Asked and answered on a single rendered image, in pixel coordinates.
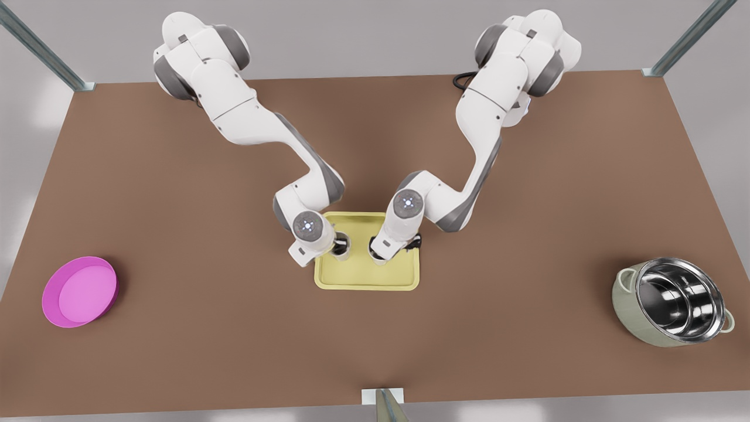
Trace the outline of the grey-green steel-lined pot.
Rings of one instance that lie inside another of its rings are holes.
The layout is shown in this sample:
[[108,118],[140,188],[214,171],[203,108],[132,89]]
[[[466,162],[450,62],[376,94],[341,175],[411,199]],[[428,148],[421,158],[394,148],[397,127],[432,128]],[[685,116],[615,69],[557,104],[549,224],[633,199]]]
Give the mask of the grey-green steel-lined pot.
[[705,343],[735,328],[715,282],[677,257],[657,257],[619,270],[612,305],[630,334],[660,348]]

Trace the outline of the pink round bowl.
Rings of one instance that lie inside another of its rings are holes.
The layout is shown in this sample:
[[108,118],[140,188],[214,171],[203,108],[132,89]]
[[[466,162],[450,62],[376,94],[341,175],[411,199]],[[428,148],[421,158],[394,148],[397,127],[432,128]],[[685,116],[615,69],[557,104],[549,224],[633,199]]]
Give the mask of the pink round bowl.
[[78,328],[101,318],[115,304],[120,282],[109,261],[78,257],[59,267],[43,290],[41,308],[59,328]]

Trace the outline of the yellow rectangular tray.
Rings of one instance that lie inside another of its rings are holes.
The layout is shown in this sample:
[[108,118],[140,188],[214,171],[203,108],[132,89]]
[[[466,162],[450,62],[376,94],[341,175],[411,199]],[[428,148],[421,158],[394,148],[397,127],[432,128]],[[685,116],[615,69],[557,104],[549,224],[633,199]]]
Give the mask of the yellow rectangular tray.
[[420,283],[420,250],[401,250],[379,265],[368,254],[370,238],[380,230],[385,213],[327,212],[337,232],[348,235],[349,255],[338,261],[330,254],[315,260],[314,281],[324,290],[411,291]]

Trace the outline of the silver frame post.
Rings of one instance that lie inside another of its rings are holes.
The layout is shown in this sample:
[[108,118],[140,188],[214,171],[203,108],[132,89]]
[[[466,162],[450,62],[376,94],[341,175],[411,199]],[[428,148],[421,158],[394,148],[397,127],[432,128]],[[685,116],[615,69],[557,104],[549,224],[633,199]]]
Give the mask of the silver frame post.
[[24,21],[0,0],[0,26],[5,28],[22,46],[37,57],[56,77],[75,93],[93,91],[96,83],[84,81]]
[[738,0],[713,0],[696,21],[678,38],[651,67],[641,69],[643,77],[660,78],[669,72]]
[[410,422],[402,406],[403,388],[361,390],[362,405],[375,405],[377,422]]

